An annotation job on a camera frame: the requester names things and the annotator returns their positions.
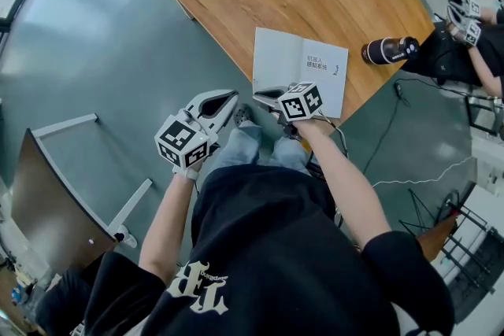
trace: gray shoe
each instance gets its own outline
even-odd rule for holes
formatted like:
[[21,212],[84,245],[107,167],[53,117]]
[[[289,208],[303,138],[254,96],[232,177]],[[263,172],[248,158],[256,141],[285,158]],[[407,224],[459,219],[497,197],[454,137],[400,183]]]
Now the gray shoe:
[[233,114],[233,120],[235,121],[236,127],[239,127],[243,122],[254,122],[252,117],[252,109],[247,104],[240,104]]

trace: jeans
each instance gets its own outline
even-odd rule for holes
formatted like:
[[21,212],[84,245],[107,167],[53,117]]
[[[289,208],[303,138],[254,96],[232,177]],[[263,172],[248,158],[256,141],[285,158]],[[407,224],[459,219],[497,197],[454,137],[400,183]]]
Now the jeans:
[[210,171],[233,165],[259,164],[290,168],[309,175],[306,169],[309,154],[297,140],[290,138],[277,140],[273,154],[266,163],[259,162],[260,146],[261,127],[250,121],[243,122],[231,131],[228,144],[217,155]]

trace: open book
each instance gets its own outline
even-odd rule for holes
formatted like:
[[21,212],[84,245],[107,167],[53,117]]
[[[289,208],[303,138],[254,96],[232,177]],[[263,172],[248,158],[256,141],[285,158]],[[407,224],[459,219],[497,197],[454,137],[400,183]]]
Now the open book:
[[348,49],[267,28],[256,28],[253,92],[310,81],[321,93],[322,112],[340,118]]

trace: green-gray floor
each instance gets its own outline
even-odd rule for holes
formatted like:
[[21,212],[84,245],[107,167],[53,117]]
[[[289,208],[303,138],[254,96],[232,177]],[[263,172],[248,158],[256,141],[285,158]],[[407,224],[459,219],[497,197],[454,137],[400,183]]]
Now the green-gray floor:
[[[27,0],[1,55],[0,72],[0,173],[7,186],[26,127],[97,113],[98,124],[60,133],[45,144],[106,223],[145,178],[154,181],[126,222],[140,241],[172,178],[170,165],[154,146],[154,134],[167,115],[204,90],[232,88],[243,102],[251,101],[245,76],[175,0]],[[399,107],[369,167],[371,183],[435,178],[470,154],[462,103],[414,82],[403,88],[411,107]],[[359,168],[387,126],[394,103],[390,82],[342,126]],[[257,119],[270,138],[280,135],[270,116],[258,112]],[[474,164],[468,162],[438,183],[412,188],[433,209],[450,189],[463,189],[473,176]],[[399,218],[416,219],[407,189],[376,188],[394,228],[399,229]],[[120,249],[138,258],[138,250]],[[181,260],[189,249],[186,237]]]

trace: book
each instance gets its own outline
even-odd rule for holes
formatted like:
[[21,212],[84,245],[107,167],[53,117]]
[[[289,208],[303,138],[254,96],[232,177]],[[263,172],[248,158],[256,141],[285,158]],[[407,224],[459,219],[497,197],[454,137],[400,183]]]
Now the book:
[[253,92],[314,82],[322,113],[340,118],[347,78],[348,49],[268,28],[256,28]]

